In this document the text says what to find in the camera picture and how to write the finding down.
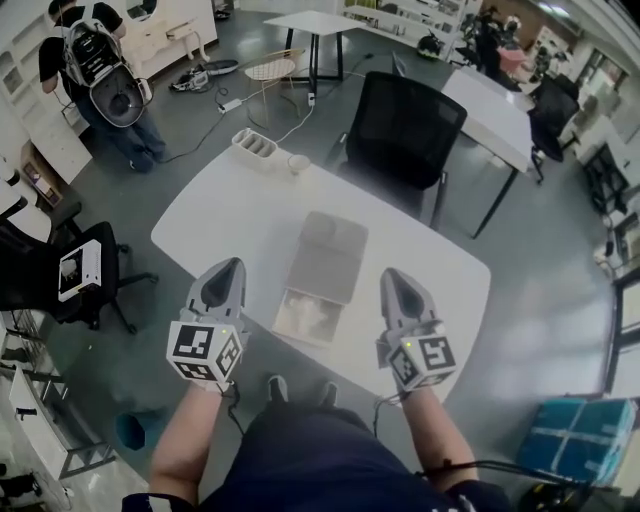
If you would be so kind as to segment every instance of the shoe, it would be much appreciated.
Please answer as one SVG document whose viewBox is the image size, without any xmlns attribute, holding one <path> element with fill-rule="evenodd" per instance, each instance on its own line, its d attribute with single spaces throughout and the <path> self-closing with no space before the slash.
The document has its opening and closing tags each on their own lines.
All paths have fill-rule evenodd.
<svg viewBox="0 0 640 512">
<path fill-rule="evenodd" d="M 329 381 L 322 388 L 321 407 L 338 407 L 338 385 Z"/>
<path fill-rule="evenodd" d="M 288 402 L 289 390 L 287 388 L 287 381 L 284 380 L 282 375 L 274 375 L 267 382 L 269 402 Z"/>
</svg>

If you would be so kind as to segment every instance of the concrete floor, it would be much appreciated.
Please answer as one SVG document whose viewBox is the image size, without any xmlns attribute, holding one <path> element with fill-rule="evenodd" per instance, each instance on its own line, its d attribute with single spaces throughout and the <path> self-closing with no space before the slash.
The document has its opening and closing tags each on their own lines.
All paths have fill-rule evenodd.
<svg viewBox="0 0 640 512">
<path fill-rule="evenodd" d="M 220 45 L 210 52 L 212 57 L 246 62 L 282 49 L 285 30 L 263 25 L 267 17 L 236 11 L 231 21 L 218 25 Z M 333 39 L 322 42 L 322 67 L 335 66 L 331 43 Z M 307 37 L 296 36 L 294 47 L 308 45 Z M 388 71 L 392 51 L 403 54 L 434 87 L 441 88 L 451 73 L 442 62 L 420 60 L 410 48 L 364 31 L 346 34 L 345 68 L 373 53 L 375 57 L 364 61 L 358 72 Z M 214 92 L 173 95 L 167 91 L 167 85 L 187 67 L 156 82 L 156 98 L 150 106 L 174 154 L 195 147 L 219 117 Z M 224 77 L 220 84 L 229 90 L 229 99 L 248 95 L 246 77 L 240 73 Z M 353 76 L 324 98 L 332 85 L 322 85 L 313 116 L 283 146 L 321 165 L 338 135 L 349 129 L 362 84 L 362 78 Z M 278 97 L 278 89 L 269 91 L 272 125 L 267 136 L 272 139 L 298 122 L 291 104 Z M 296 90 L 301 105 L 306 105 L 306 93 L 303 87 Z M 259 118 L 259 96 L 250 108 Z M 165 362 L 164 352 L 169 322 L 178 317 L 192 282 L 151 243 L 150 233 L 184 186 L 247 125 L 245 109 L 233 111 L 199 151 L 149 175 L 133 173 L 118 153 L 89 134 L 87 143 L 95 159 L 73 183 L 84 204 L 78 219 L 81 227 L 107 220 L 118 241 L 133 246 L 132 260 L 123 265 L 123 273 L 149 270 L 161 276 L 155 287 L 143 283 L 120 295 L 125 313 L 139 328 L 136 337 L 123 331 L 109 308 L 103 311 L 100 332 L 84 325 L 56 325 L 49 336 L 52 357 L 68 380 L 71 398 L 93 428 L 142 476 L 147 475 L 152 447 L 136 453 L 123 448 L 115 438 L 113 420 L 117 413 L 134 408 L 163 408 L 170 415 L 177 405 L 185 383 Z M 562 165 L 546 163 L 542 187 L 533 179 L 519 178 L 481 238 L 469 238 L 507 179 L 507 171 L 488 165 L 490 160 L 486 150 L 461 136 L 447 164 L 450 188 L 440 231 L 489 266 L 492 290 L 471 358 L 445 405 L 478 456 L 510 458 L 540 400 L 600 389 L 612 292 L 592 258 L 593 249 L 604 239 L 604 228 L 589 206 L 579 168 L 571 158 Z M 423 222 L 428 222 L 433 197 L 430 191 L 425 194 Z M 239 417 L 245 425 L 262 407 L 261 384 L 273 372 L 288 379 L 294 398 L 302 398 L 324 378 L 332 377 L 341 385 L 342 404 L 365 420 L 372 418 L 375 397 L 329 375 L 268 332 L 250 327 L 254 332 L 250 350 L 234 375 L 242 391 Z M 220 415 L 218 423 L 212 463 L 203 482 L 205 493 L 224 478 L 240 442 L 226 414 Z M 410 469 L 416 469 L 401 412 L 383 408 L 379 430 L 382 441 Z"/>
</svg>

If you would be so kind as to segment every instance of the power strip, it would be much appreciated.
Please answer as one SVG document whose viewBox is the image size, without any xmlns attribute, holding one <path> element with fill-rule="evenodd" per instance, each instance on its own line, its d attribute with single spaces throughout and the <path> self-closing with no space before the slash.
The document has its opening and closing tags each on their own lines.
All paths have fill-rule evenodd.
<svg viewBox="0 0 640 512">
<path fill-rule="evenodd" d="M 229 103 L 225 103 L 224 105 L 218 107 L 218 110 L 221 114 L 226 114 L 228 112 L 231 112 L 234 108 L 238 108 L 240 105 L 242 105 L 242 101 L 236 98 L 235 100 L 231 100 Z"/>
</svg>

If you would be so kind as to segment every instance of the person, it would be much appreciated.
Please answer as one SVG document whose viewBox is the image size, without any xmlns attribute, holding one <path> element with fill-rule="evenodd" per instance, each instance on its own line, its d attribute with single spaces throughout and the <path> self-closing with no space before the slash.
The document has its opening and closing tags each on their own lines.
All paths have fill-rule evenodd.
<svg viewBox="0 0 640 512">
<path fill-rule="evenodd" d="M 70 28 L 82 19 L 84 9 L 77 5 L 76 0 L 53 0 L 48 12 L 56 27 Z M 104 2 L 94 4 L 93 18 L 100 21 L 117 39 L 127 34 L 123 19 Z M 153 168 L 155 162 L 162 162 L 165 159 L 166 144 L 149 113 L 145 110 L 140 119 L 128 128 L 113 126 L 93 105 L 89 97 L 89 88 L 77 84 L 65 73 L 63 50 L 62 34 L 60 37 L 48 37 L 40 47 L 40 82 L 45 94 L 55 91 L 60 75 L 65 91 L 78 107 L 82 117 L 129 159 L 129 165 L 134 170 L 146 173 Z"/>
<path fill-rule="evenodd" d="M 124 498 L 123 512 L 511 510 L 504 492 L 476 469 L 411 474 L 352 411 L 339 409 L 338 387 L 318 405 L 288 401 L 281 376 L 268 382 L 268 406 L 256 417 L 222 487 L 200 503 L 198 485 L 222 397 L 191 384 L 155 449 L 148 494 Z M 471 448 L 430 388 L 403 401 L 425 471 L 474 460 Z"/>
</svg>

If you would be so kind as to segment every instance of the pen holder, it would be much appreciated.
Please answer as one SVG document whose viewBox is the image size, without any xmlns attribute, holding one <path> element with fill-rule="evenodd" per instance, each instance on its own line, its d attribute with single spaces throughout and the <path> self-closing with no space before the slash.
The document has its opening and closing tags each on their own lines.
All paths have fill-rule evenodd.
<svg viewBox="0 0 640 512">
<path fill-rule="evenodd" d="M 278 145 L 250 128 L 238 132 L 231 143 L 235 157 L 251 169 L 271 173 L 277 167 Z"/>
</svg>

